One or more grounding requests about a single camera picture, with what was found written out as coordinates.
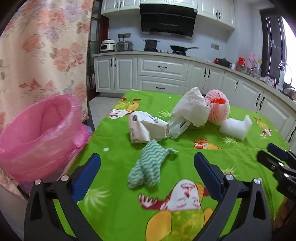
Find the white L-shaped foam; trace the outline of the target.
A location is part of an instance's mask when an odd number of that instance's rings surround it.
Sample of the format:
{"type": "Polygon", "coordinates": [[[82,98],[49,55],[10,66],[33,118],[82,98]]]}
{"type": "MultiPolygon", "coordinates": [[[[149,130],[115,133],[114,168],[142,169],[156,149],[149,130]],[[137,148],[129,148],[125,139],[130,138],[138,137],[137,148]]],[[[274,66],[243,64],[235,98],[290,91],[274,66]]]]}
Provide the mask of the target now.
{"type": "Polygon", "coordinates": [[[236,120],[228,118],[222,122],[220,126],[220,133],[243,141],[252,126],[252,121],[249,115],[246,115],[244,120],[236,120]]]}

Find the green striped cloth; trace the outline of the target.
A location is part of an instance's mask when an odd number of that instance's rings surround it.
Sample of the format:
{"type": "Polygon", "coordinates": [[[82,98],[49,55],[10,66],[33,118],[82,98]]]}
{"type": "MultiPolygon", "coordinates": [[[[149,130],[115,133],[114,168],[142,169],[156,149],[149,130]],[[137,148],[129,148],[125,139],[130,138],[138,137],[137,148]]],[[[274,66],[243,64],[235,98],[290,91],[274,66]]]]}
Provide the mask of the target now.
{"type": "Polygon", "coordinates": [[[152,187],[161,180],[161,165],[169,154],[177,154],[173,148],[164,148],[156,140],[149,141],[140,153],[140,158],[128,175],[128,188],[141,185],[152,187]]]}

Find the white plastic bag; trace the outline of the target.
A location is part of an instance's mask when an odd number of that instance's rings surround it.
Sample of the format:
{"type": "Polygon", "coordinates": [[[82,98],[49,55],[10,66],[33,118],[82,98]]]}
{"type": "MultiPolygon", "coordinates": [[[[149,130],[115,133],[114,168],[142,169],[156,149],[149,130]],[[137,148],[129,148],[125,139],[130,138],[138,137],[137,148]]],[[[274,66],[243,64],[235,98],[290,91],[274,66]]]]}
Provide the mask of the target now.
{"type": "Polygon", "coordinates": [[[193,87],[173,108],[171,119],[168,120],[168,137],[177,139],[191,124],[203,126],[208,121],[210,110],[199,88],[193,87]]]}

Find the round pink foam net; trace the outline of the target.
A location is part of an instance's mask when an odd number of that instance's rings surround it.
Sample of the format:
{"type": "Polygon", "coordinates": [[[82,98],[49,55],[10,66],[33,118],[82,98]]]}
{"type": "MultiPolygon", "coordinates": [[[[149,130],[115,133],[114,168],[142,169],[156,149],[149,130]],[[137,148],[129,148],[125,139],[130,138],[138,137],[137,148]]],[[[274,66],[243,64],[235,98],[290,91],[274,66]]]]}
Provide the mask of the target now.
{"type": "Polygon", "coordinates": [[[211,108],[208,121],[220,125],[230,113],[230,103],[227,96],[218,89],[210,90],[204,97],[207,106],[211,108]]]}

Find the paper cup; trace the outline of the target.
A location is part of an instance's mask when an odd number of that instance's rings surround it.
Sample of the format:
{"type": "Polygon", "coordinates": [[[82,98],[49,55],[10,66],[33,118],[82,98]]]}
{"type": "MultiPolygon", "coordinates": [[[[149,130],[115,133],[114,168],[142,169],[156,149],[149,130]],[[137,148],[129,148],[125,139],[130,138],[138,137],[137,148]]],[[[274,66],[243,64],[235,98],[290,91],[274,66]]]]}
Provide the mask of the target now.
{"type": "Polygon", "coordinates": [[[128,117],[130,140],[133,144],[160,141],[169,134],[169,124],[144,111],[134,111],[128,117]]]}

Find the green cartoon tablecloth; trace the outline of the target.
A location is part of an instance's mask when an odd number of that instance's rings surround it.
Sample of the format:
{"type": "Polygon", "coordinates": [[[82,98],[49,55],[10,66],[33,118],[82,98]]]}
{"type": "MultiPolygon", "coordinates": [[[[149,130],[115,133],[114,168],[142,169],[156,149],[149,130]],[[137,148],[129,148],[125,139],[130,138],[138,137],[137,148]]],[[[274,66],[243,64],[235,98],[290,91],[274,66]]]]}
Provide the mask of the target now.
{"type": "Polygon", "coordinates": [[[167,121],[179,100],[173,94],[126,92],[78,157],[76,166],[93,153],[101,157],[101,168],[78,207],[103,240],[192,240],[217,206],[195,170],[196,152],[238,180],[259,178],[270,215],[276,215],[283,196],[276,190],[272,172],[257,162],[256,155],[269,143],[282,149],[288,149],[288,144],[269,118],[236,107],[230,108],[231,118],[243,120],[248,115],[252,120],[244,140],[227,137],[212,123],[190,127],[175,140],[160,141],[176,153],[162,163],[159,183],[128,188],[128,175],[144,148],[130,141],[130,113],[144,111],[167,121]]]}

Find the chrome sink faucet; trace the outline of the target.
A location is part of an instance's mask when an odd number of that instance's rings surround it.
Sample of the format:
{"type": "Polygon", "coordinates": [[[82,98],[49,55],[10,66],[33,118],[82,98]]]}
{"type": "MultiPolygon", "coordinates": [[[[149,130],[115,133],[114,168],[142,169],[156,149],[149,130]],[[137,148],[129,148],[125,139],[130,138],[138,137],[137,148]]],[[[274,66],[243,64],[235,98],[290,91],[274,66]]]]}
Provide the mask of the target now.
{"type": "Polygon", "coordinates": [[[278,69],[280,71],[278,85],[282,88],[285,84],[292,85],[293,73],[291,67],[285,62],[281,62],[278,65],[278,69]],[[290,70],[290,73],[288,74],[286,73],[287,68],[290,70]]]}

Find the steel bowl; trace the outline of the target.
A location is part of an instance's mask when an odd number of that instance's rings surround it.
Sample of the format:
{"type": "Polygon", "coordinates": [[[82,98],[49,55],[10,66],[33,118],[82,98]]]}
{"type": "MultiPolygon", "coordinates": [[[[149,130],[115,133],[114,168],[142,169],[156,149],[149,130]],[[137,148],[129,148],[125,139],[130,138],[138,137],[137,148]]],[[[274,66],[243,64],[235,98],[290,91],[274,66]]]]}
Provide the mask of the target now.
{"type": "Polygon", "coordinates": [[[236,64],[236,68],[239,72],[241,73],[244,73],[246,75],[250,75],[252,73],[252,69],[245,66],[245,65],[242,65],[242,64],[236,64]]]}

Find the black casserole pot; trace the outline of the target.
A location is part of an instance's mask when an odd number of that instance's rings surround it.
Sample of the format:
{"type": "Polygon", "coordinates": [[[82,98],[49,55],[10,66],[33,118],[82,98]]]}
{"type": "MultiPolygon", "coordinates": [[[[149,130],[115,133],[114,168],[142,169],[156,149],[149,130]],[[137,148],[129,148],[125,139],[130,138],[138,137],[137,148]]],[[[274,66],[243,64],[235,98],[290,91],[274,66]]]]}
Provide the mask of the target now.
{"type": "Polygon", "coordinates": [[[225,58],[221,59],[221,58],[216,58],[213,63],[224,66],[226,68],[230,68],[232,63],[227,61],[225,58]]]}

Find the white lower cabinets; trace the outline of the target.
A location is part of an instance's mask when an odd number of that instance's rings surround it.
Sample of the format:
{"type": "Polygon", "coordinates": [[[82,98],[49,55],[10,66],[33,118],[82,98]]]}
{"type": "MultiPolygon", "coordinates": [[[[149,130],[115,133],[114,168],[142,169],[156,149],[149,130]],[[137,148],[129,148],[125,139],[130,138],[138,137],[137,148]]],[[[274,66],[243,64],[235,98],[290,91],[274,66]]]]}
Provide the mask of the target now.
{"type": "Polygon", "coordinates": [[[232,106],[268,118],[295,150],[295,103],[263,81],[200,59],[157,52],[94,54],[93,63],[97,92],[136,89],[183,95],[193,87],[202,94],[221,90],[232,106]]]}

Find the white cabinets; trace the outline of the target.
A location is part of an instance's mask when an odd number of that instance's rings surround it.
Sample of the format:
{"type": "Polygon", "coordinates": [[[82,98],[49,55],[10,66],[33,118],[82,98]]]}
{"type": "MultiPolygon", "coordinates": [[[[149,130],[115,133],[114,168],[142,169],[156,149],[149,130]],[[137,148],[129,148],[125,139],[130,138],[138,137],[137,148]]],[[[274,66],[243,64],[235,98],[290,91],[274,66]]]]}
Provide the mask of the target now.
{"type": "Polygon", "coordinates": [[[229,28],[235,28],[234,1],[103,1],[101,13],[107,16],[112,13],[129,10],[156,9],[160,11],[194,13],[215,20],[229,28]]]}
{"type": "Polygon", "coordinates": [[[136,89],[183,95],[193,87],[202,94],[221,90],[232,106],[268,118],[295,150],[295,103],[263,81],[200,59],[157,52],[94,54],[93,63],[97,92],[136,89]]]}

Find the window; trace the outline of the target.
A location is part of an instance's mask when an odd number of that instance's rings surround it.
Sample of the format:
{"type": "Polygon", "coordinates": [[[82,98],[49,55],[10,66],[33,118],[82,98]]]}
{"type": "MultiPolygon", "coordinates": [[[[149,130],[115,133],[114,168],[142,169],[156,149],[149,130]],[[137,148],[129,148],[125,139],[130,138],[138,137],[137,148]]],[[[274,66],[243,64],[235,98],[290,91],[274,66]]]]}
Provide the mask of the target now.
{"type": "Polygon", "coordinates": [[[287,63],[293,73],[292,85],[283,88],[295,88],[295,29],[276,9],[260,11],[262,23],[262,76],[269,76],[278,84],[280,71],[278,65],[287,63]]]}

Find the floral curtain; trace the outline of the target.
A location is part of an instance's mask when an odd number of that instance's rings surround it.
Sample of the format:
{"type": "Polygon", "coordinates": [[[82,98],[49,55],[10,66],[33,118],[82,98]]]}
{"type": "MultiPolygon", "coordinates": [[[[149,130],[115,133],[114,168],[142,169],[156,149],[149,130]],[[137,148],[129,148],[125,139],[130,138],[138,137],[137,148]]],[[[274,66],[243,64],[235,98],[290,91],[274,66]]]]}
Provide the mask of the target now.
{"type": "Polygon", "coordinates": [[[88,119],[86,63],[93,1],[26,1],[1,35],[1,129],[48,96],[70,94],[88,119]]]}

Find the white upper cabinets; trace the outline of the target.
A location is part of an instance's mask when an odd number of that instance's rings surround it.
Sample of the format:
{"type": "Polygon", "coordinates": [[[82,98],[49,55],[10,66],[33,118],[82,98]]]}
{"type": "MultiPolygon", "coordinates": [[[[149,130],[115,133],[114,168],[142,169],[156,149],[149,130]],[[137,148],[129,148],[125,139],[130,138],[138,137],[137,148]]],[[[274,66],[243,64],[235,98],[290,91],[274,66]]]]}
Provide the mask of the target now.
{"type": "Polygon", "coordinates": [[[234,1],[103,1],[101,13],[107,16],[112,13],[129,10],[156,9],[160,11],[194,13],[215,20],[229,28],[235,28],[234,1]]]}

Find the black range hood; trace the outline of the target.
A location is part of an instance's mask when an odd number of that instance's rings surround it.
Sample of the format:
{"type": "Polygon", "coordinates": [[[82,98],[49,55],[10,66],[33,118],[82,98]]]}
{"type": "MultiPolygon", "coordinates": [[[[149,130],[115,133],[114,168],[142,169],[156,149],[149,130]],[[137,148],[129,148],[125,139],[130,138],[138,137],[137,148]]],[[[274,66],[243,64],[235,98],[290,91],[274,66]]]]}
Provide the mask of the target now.
{"type": "Polygon", "coordinates": [[[197,9],[170,4],[140,4],[142,33],[193,36],[197,9]]]}

